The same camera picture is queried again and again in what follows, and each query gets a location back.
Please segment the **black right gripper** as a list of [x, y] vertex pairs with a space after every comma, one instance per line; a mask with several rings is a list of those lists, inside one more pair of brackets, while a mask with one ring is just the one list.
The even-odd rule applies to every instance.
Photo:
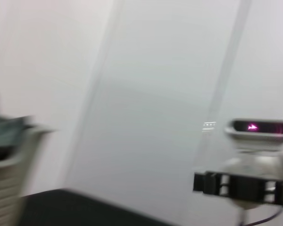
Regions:
[[232, 199], [273, 205], [283, 205], [283, 181], [270, 181], [245, 176], [230, 176], [228, 182], [223, 181], [226, 174], [207, 171], [195, 172], [193, 192], [221, 196], [222, 187], [228, 187], [228, 196]]

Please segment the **black tablecloth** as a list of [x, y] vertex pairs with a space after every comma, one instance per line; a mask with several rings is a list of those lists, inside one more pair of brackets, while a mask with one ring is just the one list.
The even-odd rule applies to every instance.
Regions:
[[17, 226], [175, 226], [96, 199], [56, 189], [25, 197]]

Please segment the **grey perforated storage basket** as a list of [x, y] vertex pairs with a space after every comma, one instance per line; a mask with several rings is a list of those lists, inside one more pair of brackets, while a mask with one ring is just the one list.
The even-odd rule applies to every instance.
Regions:
[[26, 177], [42, 141], [52, 132], [45, 126], [30, 124], [27, 118], [20, 143], [0, 148], [0, 226], [17, 224]]

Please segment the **grey towel with black trim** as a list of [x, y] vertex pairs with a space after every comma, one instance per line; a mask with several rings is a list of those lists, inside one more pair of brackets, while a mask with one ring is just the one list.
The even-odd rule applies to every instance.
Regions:
[[26, 129], [26, 122], [26, 117], [4, 118], [0, 116], [0, 148], [18, 145]]

